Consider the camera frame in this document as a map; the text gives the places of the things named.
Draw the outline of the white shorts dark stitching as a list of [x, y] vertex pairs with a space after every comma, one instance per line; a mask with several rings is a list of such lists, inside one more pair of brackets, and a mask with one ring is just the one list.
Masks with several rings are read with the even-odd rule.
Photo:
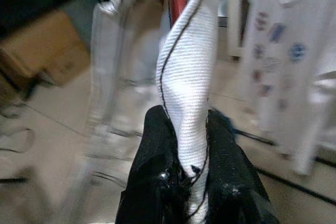
[[91, 33], [89, 138], [120, 150], [139, 131], [136, 113], [158, 104], [173, 125], [177, 156], [191, 179], [188, 224], [205, 224], [209, 170], [207, 99], [217, 56], [218, 0], [188, 0], [172, 21], [172, 0], [107, 0]]

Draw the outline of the white glass-door cabinet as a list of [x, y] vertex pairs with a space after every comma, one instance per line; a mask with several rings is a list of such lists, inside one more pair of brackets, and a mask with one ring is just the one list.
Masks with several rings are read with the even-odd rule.
[[218, 25], [226, 30], [227, 55], [234, 60], [242, 56], [249, 6], [249, 0], [219, 0]]

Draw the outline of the white printed t-shirt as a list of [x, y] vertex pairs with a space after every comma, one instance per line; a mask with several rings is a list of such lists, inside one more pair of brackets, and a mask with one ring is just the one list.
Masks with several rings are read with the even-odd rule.
[[250, 0], [239, 88], [308, 175], [321, 143], [336, 147], [336, 0]]

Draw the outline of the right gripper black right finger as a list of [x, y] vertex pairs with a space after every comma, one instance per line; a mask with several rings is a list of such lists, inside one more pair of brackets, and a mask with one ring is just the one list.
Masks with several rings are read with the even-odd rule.
[[209, 171], [206, 224], [278, 224], [268, 194], [222, 112], [208, 112]]

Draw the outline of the plain brown cardboard box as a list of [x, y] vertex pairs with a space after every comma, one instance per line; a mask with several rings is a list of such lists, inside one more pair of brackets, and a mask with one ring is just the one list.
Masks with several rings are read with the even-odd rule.
[[0, 66], [15, 80], [43, 74], [63, 86], [89, 65], [88, 47], [63, 11], [43, 15], [0, 41]]

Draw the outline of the steel clothes rack black posts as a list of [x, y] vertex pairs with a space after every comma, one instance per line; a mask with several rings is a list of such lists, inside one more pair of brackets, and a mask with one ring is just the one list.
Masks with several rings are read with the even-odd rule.
[[[272, 142], [270, 140], [267, 140], [266, 138], [262, 138], [262, 137], [259, 137], [257, 135], [253, 135], [251, 133], [248, 133], [248, 132], [245, 132], [245, 131], [241, 131], [239, 129], [233, 129], [233, 132], [235, 133], [235, 135], [241, 135], [243, 137], [250, 138], [250, 139], [252, 139], [254, 141], [261, 142], [263, 144], [267, 144], [267, 145], [270, 145], [270, 146], [275, 146], [274, 142]], [[255, 170], [258, 173], [260, 173], [260, 174], [262, 174], [264, 176], [267, 176], [267, 177], [269, 177], [269, 178], [271, 178], [271, 179], [273, 179], [273, 180], [275, 180], [275, 181], [277, 181], [279, 183], [282, 183], [282, 184], [284, 184], [284, 185], [286, 185], [288, 187], [291, 187], [293, 189], [301, 191], [301, 192], [303, 192], [303, 193], [305, 193], [305, 194], [307, 194], [309, 196], [312, 196], [314, 198], [322, 200], [322, 201], [324, 201], [324, 202], [326, 202], [328, 204], [332, 204], [332, 205], [336, 206], [336, 200], [335, 199], [332, 199], [330, 197], [324, 196], [323, 194], [320, 194], [320, 193], [317, 193], [317, 192], [315, 192], [313, 190], [310, 190], [307, 187], [304, 187], [304, 186], [301, 186], [299, 184], [293, 183], [293, 182], [291, 182], [291, 181], [289, 181], [287, 179], [284, 179], [284, 178], [282, 178], [280, 176], [277, 176], [276, 174], [271, 173], [271, 172], [269, 172], [267, 170], [261, 169], [261, 168], [259, 168], [257, 166], [255, 166], [254, 168], [255, 168]]]

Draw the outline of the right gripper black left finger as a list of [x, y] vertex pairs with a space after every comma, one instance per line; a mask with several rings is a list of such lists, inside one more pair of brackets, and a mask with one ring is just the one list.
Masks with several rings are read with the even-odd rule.
[[145, 115], [115, 224], [184, 224], [188, 198], [188, 179], [177, 158], [172, 123], [162, 106], [154, 106]]

